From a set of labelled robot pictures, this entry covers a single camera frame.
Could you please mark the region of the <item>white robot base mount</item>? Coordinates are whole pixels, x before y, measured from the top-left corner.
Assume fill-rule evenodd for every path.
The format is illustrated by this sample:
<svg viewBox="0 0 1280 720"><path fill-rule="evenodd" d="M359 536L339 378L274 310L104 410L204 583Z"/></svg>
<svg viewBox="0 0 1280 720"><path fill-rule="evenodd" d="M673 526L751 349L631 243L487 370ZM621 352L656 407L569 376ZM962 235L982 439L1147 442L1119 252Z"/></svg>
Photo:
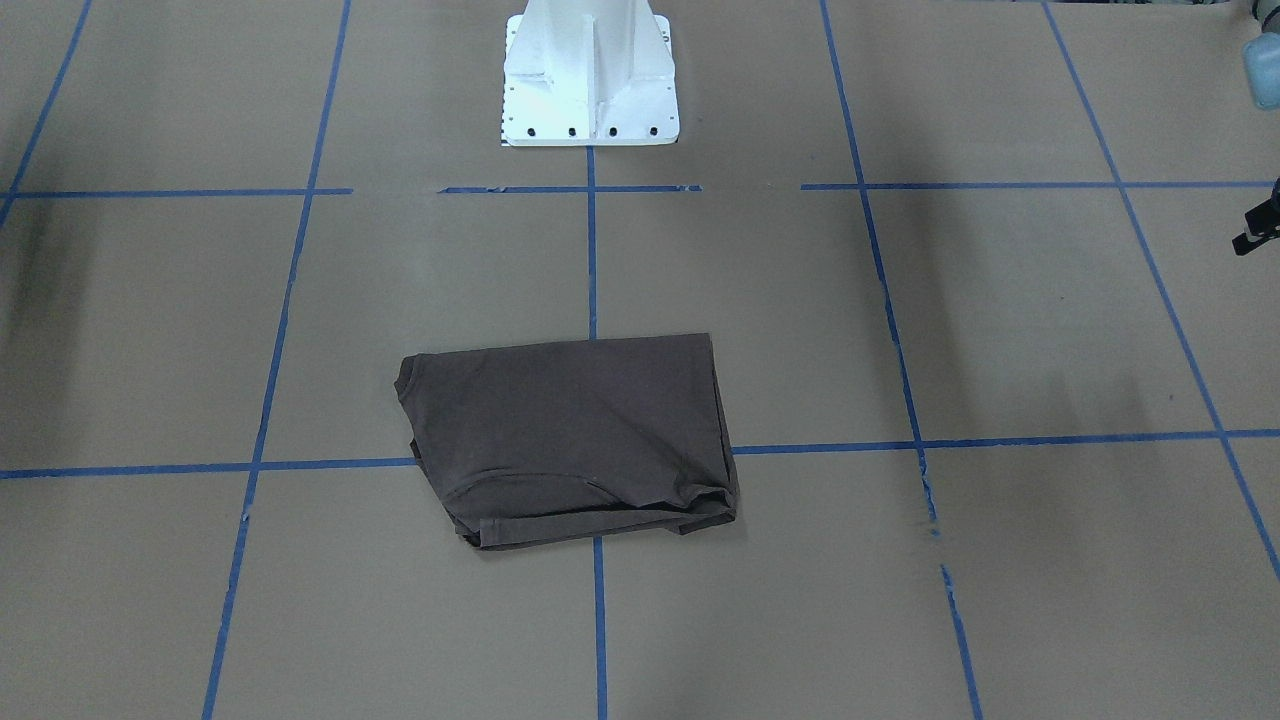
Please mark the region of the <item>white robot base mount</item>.
<svg viewBox="0 0 1280 720"><path fill-rule="evenodd" d="M671 23L650 3L530 1L507 19L504 41L504 146L678 141Z"/></svg>

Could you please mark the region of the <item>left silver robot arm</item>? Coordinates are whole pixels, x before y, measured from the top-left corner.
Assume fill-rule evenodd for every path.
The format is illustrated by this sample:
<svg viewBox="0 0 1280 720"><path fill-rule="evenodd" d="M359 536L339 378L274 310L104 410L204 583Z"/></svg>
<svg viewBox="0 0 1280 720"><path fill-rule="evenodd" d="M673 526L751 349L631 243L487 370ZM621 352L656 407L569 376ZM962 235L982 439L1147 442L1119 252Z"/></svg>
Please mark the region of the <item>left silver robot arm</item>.
<svg viewBox="0 0 1280 720"><path fill-rule="evenodd" d="M1251 15L1260 23L1260 35L1242 49L1245 81L1253 104L1263 111L1279 109L1279 1L1251 1ZM1236 256L1243 258L1276 240L1279 234L1279 179L1265 201L1245 213L1245 231L1231 240Z"/></svg>

